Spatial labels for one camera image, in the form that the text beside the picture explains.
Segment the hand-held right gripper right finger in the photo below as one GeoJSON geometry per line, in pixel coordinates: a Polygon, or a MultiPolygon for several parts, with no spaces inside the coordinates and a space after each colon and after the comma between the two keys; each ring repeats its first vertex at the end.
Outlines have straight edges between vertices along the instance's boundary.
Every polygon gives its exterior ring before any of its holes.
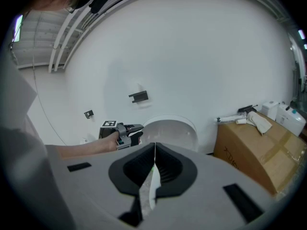
{"type": "Polygon", "coordinates": [[[155,224],[248,224],[275,205],[258,183],[213,156],[157,143],[155,224]]]}

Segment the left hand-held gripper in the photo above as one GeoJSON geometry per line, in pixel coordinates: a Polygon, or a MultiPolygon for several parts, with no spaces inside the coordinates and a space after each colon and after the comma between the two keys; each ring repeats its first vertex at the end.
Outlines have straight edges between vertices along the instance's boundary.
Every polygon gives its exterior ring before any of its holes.
{"type": "Polygon", "coordinates": [[[131,145],[139,145],[143,132],[140,131],[143,126],[140,124],[124,125],[116,120],[106,120],[99,130],[99,138],[106,138],[109,135],[118,132],[116,140],[117,150],[125,149],[131,145]]]}

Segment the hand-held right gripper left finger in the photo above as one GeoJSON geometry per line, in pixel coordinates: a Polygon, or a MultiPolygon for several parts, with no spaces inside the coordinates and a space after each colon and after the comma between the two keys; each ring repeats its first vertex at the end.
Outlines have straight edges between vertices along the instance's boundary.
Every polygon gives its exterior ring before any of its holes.
{"type": "Polygon", "coordinates": [[[152,213],[154,144],[64,159],[55,177],[77,227],[137,227],[152,213]]]}

